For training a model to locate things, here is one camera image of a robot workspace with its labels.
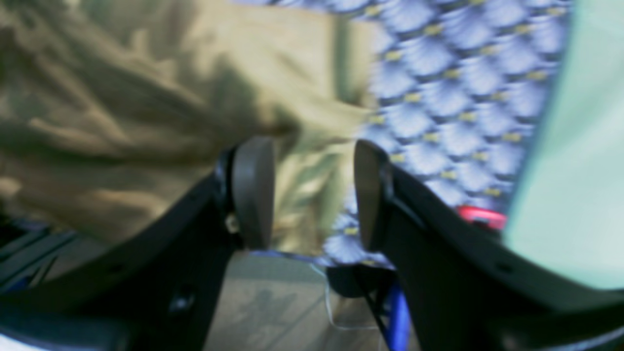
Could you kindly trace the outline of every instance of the red clip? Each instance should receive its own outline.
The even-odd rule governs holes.
[[[495,230],[502,230],[507,223],[507,216],[498,212],[481,209],[473,206],[459,206],[457,208],[459,215],[466,221],[482,222],[487,224],[488,227]]]

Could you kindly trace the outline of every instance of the clothing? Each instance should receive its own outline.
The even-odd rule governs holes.
[[[271,254],[391,268],[361,248],[353,139],[379,144],[451,207],[507,212],[570,10],[566,0],[5,1],[5,202],[118,243],[223,147],[268,134],[279,154]]]
[[[1,1],[6,211],[119,244],[222,149],[264,134],[279,158],[274,246],[318,255],[367,111],[372,25],[346,25],[337,84],[338,25],[226,0]]]

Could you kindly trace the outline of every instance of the floor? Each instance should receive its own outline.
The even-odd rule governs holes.
[[[80,240],[59,257],[47,278],[104,251]],[[364,299],[329,291],[326,303],[323,274],[296,260],[235,254],[204,351],[388,351]],[[412,333],[409,351],[418,350]]]

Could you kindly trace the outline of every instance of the khaki jacket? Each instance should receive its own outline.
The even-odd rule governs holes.
[[[264,134],[274,247],[318,254],[372,107],[371,31],[227,0],[0,1],[0,204],[116,244]]]

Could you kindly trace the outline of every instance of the light green surface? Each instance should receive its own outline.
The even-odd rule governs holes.
[[[624,1],[575,1],[557,97],[507,245],[592,287],[624,288]]]

